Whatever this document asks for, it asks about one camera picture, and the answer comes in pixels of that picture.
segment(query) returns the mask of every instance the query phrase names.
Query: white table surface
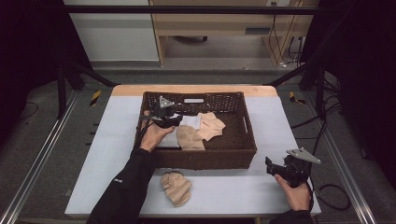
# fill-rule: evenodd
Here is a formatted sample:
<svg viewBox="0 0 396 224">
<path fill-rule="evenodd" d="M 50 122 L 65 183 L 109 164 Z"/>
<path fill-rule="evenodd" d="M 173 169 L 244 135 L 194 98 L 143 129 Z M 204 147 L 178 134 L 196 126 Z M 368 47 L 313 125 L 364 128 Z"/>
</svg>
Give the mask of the white table surface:
<svg viewBox="0 0 396 224">
<path fill-rule="evenodd" d="M 107 185 L 128 161 L 134 143 L 141 96 L 111 96 L 65 213 L 87 217 Z M 191 198 L 174 207 L 165 196 L 157 169 L 148 184 L 141 217 L 266 217 L 289 210 L 283 190 L 266 173 L 265 157 L 282 165 L 287 149 L 297 148 L 279 97 L 246 97 L 257 153 L 249 169 L 182 170 L 192 183 Z M 318 202 L 312 214 L 320 213 Z"/>
</svg>

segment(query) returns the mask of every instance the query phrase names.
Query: woven basket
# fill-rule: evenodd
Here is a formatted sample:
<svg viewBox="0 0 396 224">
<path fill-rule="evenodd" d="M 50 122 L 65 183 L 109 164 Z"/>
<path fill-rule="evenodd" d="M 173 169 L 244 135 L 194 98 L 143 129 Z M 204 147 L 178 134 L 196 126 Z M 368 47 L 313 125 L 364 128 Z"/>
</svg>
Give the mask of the woven basket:
<svg viewBox="0 0 396 224">
<path fill-rule="evenodd" d="M 191 170 L 247 169 L 257 148 L 242 92 L 171 93 L 146 91 L 143 94 L 141 114 L 149 110 L 160 96 L 175 102 L 176 113 L 196 116 L 199 112 L 213 112 L 226 127 L 223 135 L 210 141 L 203 140 L 205 151 L 183 151 L 180 147 L 156 147 L 152 152 L 158 168 Z M 186 99 L 203 100 L 185 103 Z M 140 132 L 139 120 L 136 136 Z"/>
</svg>

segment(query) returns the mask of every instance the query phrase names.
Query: wire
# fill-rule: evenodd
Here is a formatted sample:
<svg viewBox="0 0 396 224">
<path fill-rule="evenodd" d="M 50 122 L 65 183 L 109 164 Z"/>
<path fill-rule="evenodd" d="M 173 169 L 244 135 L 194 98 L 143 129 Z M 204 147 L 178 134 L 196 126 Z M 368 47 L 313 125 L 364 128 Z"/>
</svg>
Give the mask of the wire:
<svg viewBox="0 0 396 224">
<path fill-rule="evenodd" d="M 142 143 L 142 140 L 143 140 L 143 136 L 145 135 L 147 129 L 149 128 L 150 125 L 152 125 L 152 124 L 154 123 L 154 122 L 151 122 L 151 123 L 149 123 L 149 122 L 150 122 L 151 119 L 152 119 L 151 111 L 153 110 L 153 108 L 154 108 L 154 106 L 155 106 L 156 104 L 157 104 L 157 103 L 154 102 L 154 103 L 151 105 L 151 107 L 150 107 L 150 109 L 149 109 L 149 112 L 148 112 L 148 116 L 145 116 L 145 118 L 147 119 L 146 125 L 145 125 L 144 128 L 142 128 L 142 130 L 140 130 L 139 135 L 136 137 L 136 141 L 134 142 L 134 148 L 140 147 L 140 145 L 141 145 L 141 143 Z"/>
<path fill-rule="evenodd" d="M 25 117 L 21 118 L 20 120 L 28 119 L 28 118 L 32 117 L 33 114 L 35 114 L 35 112 L 37 112 L 37 110 L 38 110 L 38 104 L 33 103 L 33 102 L 27 102 L 26 104 L 27 104 L 27 105 L 35 105 L 35 111 L 33 111 L 33 112 L 32 112 L 31 114 L 29 114 L 28 116 L 25 116 Z"/>
<path fill-rule="evenodd" d="M 316 222 L 317 224 L 319 224 L 318 215 L 314 216 L 314 218 L 315 218 L 315 222 Z"/>
<path fill-rule="evenodd" d="M 300 67 L 301 66 L 301 54 L 303 52 L 303 38 L 299 37 L 298 39 L 300 40 L 300 46 L 298 48 L 297 55 L 298 55 L 298 66 Z"/>
<path fill-rule="evenodd" d="M 332 95 L 332 96 L 329 96 L 324 102 L 325 102 L 325 104 L 327 104 L 327 102 L 330 100 L 330 99 L 332 99 L 332 98 L 338 98 L 338 95 Z M 340 105 L 340 103 L 335 103 L 334 105 L 332 105 L 332 106 L 330 106 L 329 108 L 327 108 L 326 109 L 326 114 L 327 115 L 329 115 L 329 114 L 331 114 L 332 112 L 333 112 L 333 110 L 334 109 L 337 109 L 338 107 L 338 105 Z M 293 125 L 293 126 L 290 126 L 290 128 L 291 129 L 295 129 L 295 128 L 299 128 L 299 127 L 301 127 L 301 126 L 304 126 L 305 124 L 308 124 L 308 123 L 311 123 L 311 122 L 313 122 L 313 121 L 315 121 L 315 119 L 317 119 L 319 116 L 315 116 L 315 117 L 313 117 L 312 119 L 309 119 L 309 120 L 306 120 L 306 121 L 304 121 L 304 122 L 302 122 L 302 123 L 300 123 L 300 124 L 296 124 L 296 125 Z"/>
<path fill-rule="evenodd" d="M 333 188 L 339 189 L 339 190 L 341 190 L 341 192 L 343 192 L 346 195 L 346 198 L 347 198 L 346 206 L 345 207 L 336 207 L 333 204 L 330 204 L 330 203 L 326 202 L 320 196 L 318 197 L 318 199 L 321 202 L 323 202 L 324 204 L 328 205 L 330 208 L 333 208 L 333 209 L 338 210 L 338 211 L 346 211 L 351 205 L 351 202 L 350 202 L 349 196 L 347 195 L 347 192 L 344 189 L 342 189 L 341 187 L 339 187 L 337 185 L 334 185 L 334 184 L 325 184 L 325 185 L 323 185 L 322 187 L 319 188 L 319 192 L 321 192 L 323 189 L 326 189 L 328 187 L 333 187 Z"/>
<path fill-rule="evenodd" d="M 317 137 L 296 137 L 295 139 L 302 139 L 302 140 L 310 140 L 310 139 L 317 139 Z"/>
<path fill-rule="evenodd" d="M 291 53 L 296 53 L 296 52 L 290 52 L 290 48 L 291 48 L 291 44 L 294 42 L 294 36 L 291 38 L 291 41 L 290 41 L 290 44 L 289 44 L 289 48 L 288 48 L 288 54 L 289 54 L 289 57 L 290 58 L 295 58 L 295 57 L 292 57 L 290 54 Z"/>
<path fill-rule="evenodd" d="M 314 150 L 312 151 L 312 155 L 313 155 L 313 156 L 315 156 L 315 153 L 317 152 L 319 139 L 320 139 L 320 137 L 323 135 L 323 133 L 324 133 L 324 131 L 326 130 L 326 128 L 327 128 L 327 121 L 324 120 L 323 123 L 322 123 L 322 126 L 321 126 L 321 128 L 320 128 L 317 141 L 315 142 Z"/>
<path fill-rule="evenodd" d="M 271 3 L 271 6 L 276 7 L 276 2 Z M 288 29 L 288 31 L 286 32 L 286 36 L 288 36 L 289 33 L 290 33 L 291 26 L 293 25 L 295 16 L 296 16 L 296 15 L 293 15 L 293 17 L 292 17 L 292 19 L 291 19 L 291 22 L 290 22 L 290 25 L 289 25 L 289 29 Z M 293 63 L 293 62 L 289 62 L 289 61 L 287 61 L 287 60 L 285 60 L 285 59 L 283 58 L 281 49 L 284 47 L 285 42 L 283 43 L 283 46 L 282 46 L 282 48 L 281 48 L 281 47 L 280 47 L 280 44 L 279 44 L 279 39 L 278 39 L 277 34 L 276 34 L 275 25 L 276 25 L 276 14 L 274 14 L 273 25 L 272 25 L 272 29 L 271 29 L 271 32 L 270 32 L 270 35 L 269 35 L 269 39 L 268 39 L 268 42 L 269 42 L 269 45 L 270 45 L 270 49 L 271 49 L 273 55 L 275 55 L 274 50 L 272 49 L 272 46 L 271 46 L 271 35 L 272 35 L 272 32 L 274 31 L 275 38 L 276 38 L 276 43 L 277 43 L 277 47 L 278 47 L 278 50 L 279 50 L 280 59 L 282 59 L 286 64 L 288 64 L 288 63 Z"/>
</svg>

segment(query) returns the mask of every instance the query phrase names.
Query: hand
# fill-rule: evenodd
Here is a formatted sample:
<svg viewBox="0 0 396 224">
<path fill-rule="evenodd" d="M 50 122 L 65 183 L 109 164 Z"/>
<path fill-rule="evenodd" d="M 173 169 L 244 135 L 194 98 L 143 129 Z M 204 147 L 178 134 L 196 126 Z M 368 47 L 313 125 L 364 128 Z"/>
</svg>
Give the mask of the hand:
<svg viewBox="0 0 396 224">
<path fill-rule="evenodd" d="M 288 185 L 288 182 L 282 178 L 282 176 L 274 175 L 274 177 L 279 186 L 285 191 L 289 207 L 293 211 L 309 210 L 311 194 L 305 183 L 293 189 Z"/>
<path fill-rule="evenodd" d="M 144 115 L 148 115 L 149 111 L 146 110 Z M 146 126 L 147 120 L 142 121 L 142 129 Z M 163 138 L 171 133 L 175 126 L 172 126 L 167 129 L 160 128 L 157 124 L 153 123 L 152 120 L 149 121 L 148 129 L 146 130 L 145 135 L 143 136 L 142 143 L 140 144 L 140 148 L 145 149 L 148 152 L 151 152 L 158 144 L 161 143 Z"/>
</svg>

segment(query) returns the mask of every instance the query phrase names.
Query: crumpled cloth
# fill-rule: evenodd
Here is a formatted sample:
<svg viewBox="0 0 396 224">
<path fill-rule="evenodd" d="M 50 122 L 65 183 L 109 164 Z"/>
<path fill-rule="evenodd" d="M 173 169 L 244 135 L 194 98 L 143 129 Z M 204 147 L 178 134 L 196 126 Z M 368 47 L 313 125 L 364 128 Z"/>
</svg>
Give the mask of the crumpled cloth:
<svg viewBox="0 0 396 224">
<path fill-rule="evenodd" d="M 180 207 L 191 197 L 191 182 L 179 172 L 165 173 L 161 179 L 166 196 L 175 207 Z"/>
<path fill-rule="evenodd" d="M 198 134 L 202 139 L 209 141 L 214 136 L 222 135 L 225 124 L 220 119 L 216 118 L 214 113 L 199 113 L 198 116 L 201 117 L 201 129 L 198 131 Z"/>
<path fill-rule="evenodd" d="M 177 127 L 177 141 L 181 150 L 205 150 L 201 136 L 191 126 L 180 125 Z"/>
</svg>

